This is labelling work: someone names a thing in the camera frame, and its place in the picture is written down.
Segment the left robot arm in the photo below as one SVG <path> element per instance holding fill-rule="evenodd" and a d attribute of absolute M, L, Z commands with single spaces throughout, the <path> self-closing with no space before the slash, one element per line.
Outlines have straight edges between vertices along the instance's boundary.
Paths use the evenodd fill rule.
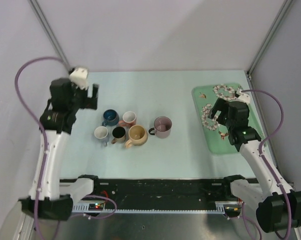
<path fill-rule="evenodd" d="M 68 78 L 53 80 L 51 97 L 37 122 L 40 123 L 40 153 L 28 197 L 21 198 L 21 210 L 40 220 L 67 221 L 74 205 L 86 196 L 97 199 L 102 192 L 99 178 L 83 174 L 71 180 L 61 180 L 64 151 L 71 136 L 76 114 L 80 109 L 96 110 L 99 85 L 80 88 Z"/>

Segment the small blue-grey cup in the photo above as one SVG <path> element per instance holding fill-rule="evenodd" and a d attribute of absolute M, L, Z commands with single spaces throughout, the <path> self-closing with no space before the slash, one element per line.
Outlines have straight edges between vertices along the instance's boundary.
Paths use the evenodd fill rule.
<path fill-rule="evenodd" d="M 98 139 L 104 147 L 108 146 L 109 131 L 105 126 L 99 126 L 94 130 L 94 136 Z"/>

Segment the mauve upside-down mug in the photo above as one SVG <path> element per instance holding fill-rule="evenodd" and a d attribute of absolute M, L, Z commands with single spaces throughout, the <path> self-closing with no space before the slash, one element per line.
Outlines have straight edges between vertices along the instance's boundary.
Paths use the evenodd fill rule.
<path fill-rule="evenodd" d="M 148 130 L 148 133 L 160 139 L 165 139 L 170 135 L 172 125 L 170 118 L 159 116 L 154 120 L 153 127 Z"/>

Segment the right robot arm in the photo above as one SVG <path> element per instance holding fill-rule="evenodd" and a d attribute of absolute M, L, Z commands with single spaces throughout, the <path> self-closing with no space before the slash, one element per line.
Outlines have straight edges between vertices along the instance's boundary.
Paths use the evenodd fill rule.
<path fill-rule="evenodd" d="M 260 185 L 260 189 L 256 189 L 241 175 L 229 176 L 230 183 L 221 188 L 222 196 L 229 201 L 239 198 L 254 209 L 265 233 L 299 228 L 301 191 L 294 191 L 267 159 L 259 133 L 249 126 L 248 104 L 218 98 L 208 117 L 213 119 L 215 115 L 218 115 L 217 122 L 226 127 L 229 143 L 248 162 Z"/>

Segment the blue mug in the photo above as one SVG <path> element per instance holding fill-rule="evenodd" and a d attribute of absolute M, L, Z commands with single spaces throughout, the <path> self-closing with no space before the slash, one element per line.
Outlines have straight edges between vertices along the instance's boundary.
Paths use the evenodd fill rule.
<path fill-rule="evenodd" d="M 101 125 L 103 127 L 116 126 L 119 123 L 119 119 L 120 119 L 118 113 L 113 109 L 106 110 L 103 113 L 102 117 L 103 117 L 103 122 Z"/>

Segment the brown striped cup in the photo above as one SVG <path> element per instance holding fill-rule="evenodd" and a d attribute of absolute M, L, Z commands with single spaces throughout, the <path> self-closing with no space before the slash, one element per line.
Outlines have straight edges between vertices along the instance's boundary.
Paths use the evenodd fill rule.
<path fill-rule="evenodd" d="M 124 143 L 127 139 L 126 129 L 122 126 L 117 126 L 112 130 L 113 140 L 111 141 L 112 144 L 116 143 Z"/>

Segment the tan ceramic teapot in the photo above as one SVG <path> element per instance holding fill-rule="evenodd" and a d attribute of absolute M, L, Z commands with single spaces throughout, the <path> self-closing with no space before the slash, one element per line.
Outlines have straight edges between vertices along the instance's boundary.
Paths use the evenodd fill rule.
<path fill-rule="evenodd" d="M 125 148 L 132 146 L 142 146 L 148 140 L 148 132 L 141 125 L 134 125 L 128 131 L 128 140 L 125 142 Z"/>

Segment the salmon pink mug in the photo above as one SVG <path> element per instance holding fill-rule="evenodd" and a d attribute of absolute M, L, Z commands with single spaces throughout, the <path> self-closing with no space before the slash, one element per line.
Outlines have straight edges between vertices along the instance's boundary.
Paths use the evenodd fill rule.
<path fill-rule="evenodd" d="M 127 111 L 123 114 L 122 120 L 118 122 L 120 127 L 127 127 L 131 128 L 132 126 L 136 125 L 137 122 L 137 115 L 133 111 Z"/>

